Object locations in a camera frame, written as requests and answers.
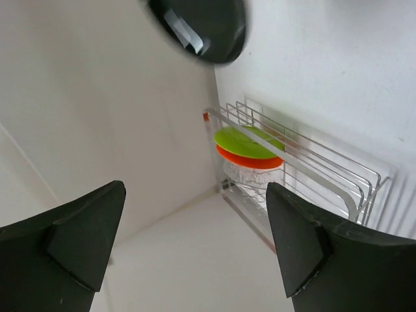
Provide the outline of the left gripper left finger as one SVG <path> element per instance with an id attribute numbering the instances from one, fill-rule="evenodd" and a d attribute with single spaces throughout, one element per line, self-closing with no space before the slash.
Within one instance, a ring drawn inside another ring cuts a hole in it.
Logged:
<path id="1" fill-rule="evenodd" d="M 112 181 L 1 228 L 2 311 L 89 311 L 101 290 L 126 189 Z"/>

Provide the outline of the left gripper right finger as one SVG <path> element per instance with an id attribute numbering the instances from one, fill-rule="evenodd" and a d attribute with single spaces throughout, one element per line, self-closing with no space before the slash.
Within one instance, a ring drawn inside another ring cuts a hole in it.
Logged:
<path id="1" fill-rule="evenodd" d="M 269 183 L 266 208 L 296 311 L 414 311 L 415 241 L 376 231 Z"/>

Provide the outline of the black plate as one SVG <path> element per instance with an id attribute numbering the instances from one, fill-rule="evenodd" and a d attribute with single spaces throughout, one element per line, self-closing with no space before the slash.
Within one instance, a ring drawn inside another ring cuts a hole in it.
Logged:
<path id="1" fill-rule="evenodd" d="M 244 51 L 249 8 L 241 0 L 150 0 L 144 7 L 167 38 L 186 55 L 225 66 Z"/>

